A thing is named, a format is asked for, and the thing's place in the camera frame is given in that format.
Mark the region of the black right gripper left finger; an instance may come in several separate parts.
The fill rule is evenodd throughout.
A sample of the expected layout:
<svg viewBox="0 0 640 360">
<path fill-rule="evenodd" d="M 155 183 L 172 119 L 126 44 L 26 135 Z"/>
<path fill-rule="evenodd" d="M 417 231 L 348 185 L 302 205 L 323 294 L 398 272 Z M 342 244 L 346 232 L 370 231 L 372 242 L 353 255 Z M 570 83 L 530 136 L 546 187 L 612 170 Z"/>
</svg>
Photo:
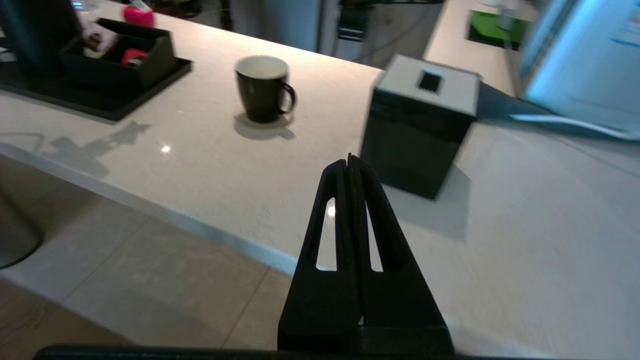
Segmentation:
<svg viewBox="0 0 640 360">
<path fill-rule="evenodd" d="M 320 177 L 301 253 L 278 323 L 278 350 L 347 353 L 359 321 L 357 262 L 344 159 Z M 317 268 L 327 203 L 334 199 L 336 270 Z"/>
</svg>

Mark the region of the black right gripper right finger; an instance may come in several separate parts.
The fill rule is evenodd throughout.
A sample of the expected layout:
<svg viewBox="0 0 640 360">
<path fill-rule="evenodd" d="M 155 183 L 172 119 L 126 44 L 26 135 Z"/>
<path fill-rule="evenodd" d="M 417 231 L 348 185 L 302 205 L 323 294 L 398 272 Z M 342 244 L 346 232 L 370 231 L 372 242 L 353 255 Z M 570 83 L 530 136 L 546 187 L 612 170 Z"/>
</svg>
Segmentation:
<svg viewBox="0 0 640 360">
<path fill-rule="evenodd" d="M 450 331 L 373 167 L 350 156 L 362 351 L 455 355 Z"/>
</svg>

